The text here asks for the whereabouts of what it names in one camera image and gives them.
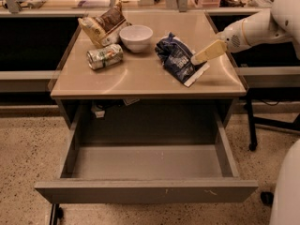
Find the desk leg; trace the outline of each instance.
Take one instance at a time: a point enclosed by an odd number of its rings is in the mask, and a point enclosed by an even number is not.
[[[282,122],[282,121],[262,118],[262,117],[254,117],[254,121],[256,124],[271,126],[275,128],[284,128],[289,130],[300,131],[300,114],[298,114],[298,116],[292,123]]]
[[[246,96],[246,103],[247,103],[247,119],[249,122],[249,132],[250,132],[250,139],[251,139],[251,143],[249,145],[249,150],[255,151],[255,149],[257,147],[255,118],[253,115],[252,100],[249,96]]]
[[[57,220],[63,218],[64,211],[59,204],[53,204],[49,225],[57,225]]]

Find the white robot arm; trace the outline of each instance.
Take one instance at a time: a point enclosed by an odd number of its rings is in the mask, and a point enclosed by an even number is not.
[[[300,0],[275,0],[266,8],[227,26],[217,34],[219,40],[195,54],[196,65],[226,51],[238,53],[263,43],[292,42],[300,59]]]

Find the terrazzo floor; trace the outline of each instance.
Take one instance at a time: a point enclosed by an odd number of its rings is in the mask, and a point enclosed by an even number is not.
[[[296,113],[263,115],[292,121]],[[280,163],[300,133],[257,126],[258,147],[250,152],[245,114],[235,113],[226,132],[241,178],[259,182],[244,202],[62,204],[65,215],[59,224],[268,224],[271,207],[261,202],[261,191],[274,190]],[[63,118],[55,112],[0,112],[0,224],[48,224],[51,206],[34,184],[58,177],[67,134]]]

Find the can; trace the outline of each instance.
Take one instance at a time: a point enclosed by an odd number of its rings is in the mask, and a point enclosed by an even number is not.
[[[91,50],[86,53],[89,67],[93,70],[116,64],[123,59],[120,45],[112,44],[103,49]]]

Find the snack bag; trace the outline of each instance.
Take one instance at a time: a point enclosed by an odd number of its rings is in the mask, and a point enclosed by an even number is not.
[[[82,30],[99,49],[113,43],[119,43],[120,30],[129,25],[122,14],[121,0],[116,0],[115,5],[101,16],[79,18],[78,22]]]
[[[209,68],[206,62],[197,66],[190,62],[194,52],[173,33],[164,37],[155,48],[162,66],[183,85],[190,87]]]

